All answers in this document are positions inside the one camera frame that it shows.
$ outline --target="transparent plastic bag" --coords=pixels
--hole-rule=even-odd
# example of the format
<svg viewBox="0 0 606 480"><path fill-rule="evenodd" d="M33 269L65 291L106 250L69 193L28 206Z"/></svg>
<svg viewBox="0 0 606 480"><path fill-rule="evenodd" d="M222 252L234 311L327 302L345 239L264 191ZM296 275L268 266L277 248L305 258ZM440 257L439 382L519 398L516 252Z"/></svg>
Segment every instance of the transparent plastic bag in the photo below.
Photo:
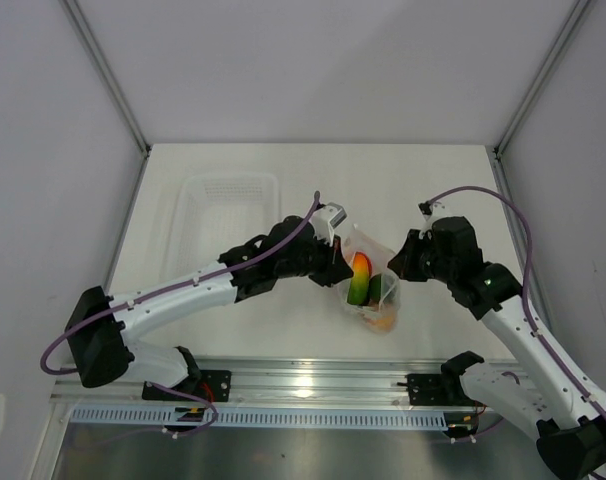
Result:
<svg viewBox="0 0 606 480"><path fill-rule="evenodd" d="M401 307L400 282L394 272L387 268L394 252L368 237L357 225L352 226L349 235L343 240L343 255L351 268L354 267L357 254L364 254L369 259L371 275L368 282L368 293L364 303L348 303L352 279L336 285L341 305L348 313L359 317L375 332L390 332L396 325L397 314Z"/></svg>

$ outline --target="gray floor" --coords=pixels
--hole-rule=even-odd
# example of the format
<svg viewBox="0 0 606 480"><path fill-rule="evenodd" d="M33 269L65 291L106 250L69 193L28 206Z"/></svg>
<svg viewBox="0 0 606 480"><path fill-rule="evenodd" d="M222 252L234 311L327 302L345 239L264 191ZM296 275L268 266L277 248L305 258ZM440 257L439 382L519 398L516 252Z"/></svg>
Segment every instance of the gray floor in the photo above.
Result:
<svg viewBox="0 0 606 480"><path fill-rule="evenodd" d="M149 432L87 448L130 429L72 425L54 479L554 478L534 443L506 422L476 445L437 443L438 433L213 428L177 441Z"/></svg>

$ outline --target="plastic bag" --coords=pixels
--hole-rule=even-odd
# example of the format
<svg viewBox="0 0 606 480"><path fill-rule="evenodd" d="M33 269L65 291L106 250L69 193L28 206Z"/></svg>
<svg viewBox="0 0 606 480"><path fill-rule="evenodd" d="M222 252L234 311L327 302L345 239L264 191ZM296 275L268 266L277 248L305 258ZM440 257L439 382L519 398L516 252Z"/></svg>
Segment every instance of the plastic bag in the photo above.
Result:
<svg viewBox="0 0 606 480"><path fill-rule="evenodd" d="M394 252L365 235L357 225L352 226L352 231L343 240L342 249L345 261L355 271L355 276L335 287L341 305L375 332L390 332L396 325L401 307L399 278L387 268ZM365 269L362 266L363 255L368 263L369 275L362 272Z"/></svg>

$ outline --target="white wall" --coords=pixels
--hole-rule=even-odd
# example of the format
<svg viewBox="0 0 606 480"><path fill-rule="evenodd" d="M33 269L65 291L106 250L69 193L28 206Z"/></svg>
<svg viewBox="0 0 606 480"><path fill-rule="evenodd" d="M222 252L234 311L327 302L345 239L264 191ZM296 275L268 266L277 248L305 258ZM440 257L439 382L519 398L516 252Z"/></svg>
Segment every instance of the white wall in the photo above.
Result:
<svg viewBox="0 0 606 480"><path fill-rule="evenodd" d="M29 472L41 352L103 281L141 159L54 0L0 0L0 480Z"/></svg>
<svg viewBox="0 0 606 480"><path fill-rule="evenodd" d="M553 330L606 388L606 0L508 150L508 181L532 222Z"/></svg>
<svg viewBox="0 0 606 480"><path fill-rule="evenodd" d="M494 145L574 0L80 0L158 142Z"/></svg>

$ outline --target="white table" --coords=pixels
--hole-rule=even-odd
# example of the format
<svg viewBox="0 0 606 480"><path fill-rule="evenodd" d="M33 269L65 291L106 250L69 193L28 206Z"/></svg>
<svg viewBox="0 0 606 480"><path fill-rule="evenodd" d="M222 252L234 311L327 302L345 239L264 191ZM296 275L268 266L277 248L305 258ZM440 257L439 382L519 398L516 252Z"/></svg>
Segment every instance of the white table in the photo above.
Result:
<svg viewBox="0 0 606 480"><path fill-rule="evenodd" d="M303 215L314 190L343 205L351 223L398 251L423 218L417 204L459 185L495 188L485 148L443 145L159 144L151 156L118 258L110 292L161 281L167 241L183 181L214 171L274 174L281 212ZM500 203L479 193L445 200L476 229L487 259L520 269ZM335 294L305 278L277 283L268 294L187 317L145 340L182 345L216 357L440 360L466 350L510 360L509 351L436 281L402 282L396 328L372 333L343 313Z"/></svg>

